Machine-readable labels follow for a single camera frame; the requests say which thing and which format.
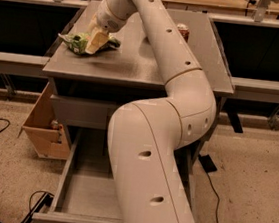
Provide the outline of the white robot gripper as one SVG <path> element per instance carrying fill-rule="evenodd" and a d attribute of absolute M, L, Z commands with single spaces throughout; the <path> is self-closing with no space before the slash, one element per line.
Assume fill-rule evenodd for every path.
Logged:
<path fill-rule="evenodd" d="M 88 40 L 87 47 L 85 47 L 85 52 L 90 55 L 95 54 L 109 39 L 107 33 L 97 31 L 98 26 L 109 33 L 114 33 L 121 30 L 127 23 L 125 20 L 121 20 L 115 16 L 107 4 L 107 1 L 101 1 L 98 5 L 96 15 L 93 15 L 88 24 L 87 32 L 91 36 Z"/>

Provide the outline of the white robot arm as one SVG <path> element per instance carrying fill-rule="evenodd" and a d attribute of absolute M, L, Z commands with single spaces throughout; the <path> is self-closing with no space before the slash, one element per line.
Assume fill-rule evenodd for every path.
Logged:
<path fill-rule="evenodd" d="M 195 223 L 174 152 L 208 132 L 216 102 L 208 79 L 161 0 L 103 0 L 86 47 L 93 54 L 139 14 L 167 95 L 120 106 L 108 150 L 124 223 Z"/>

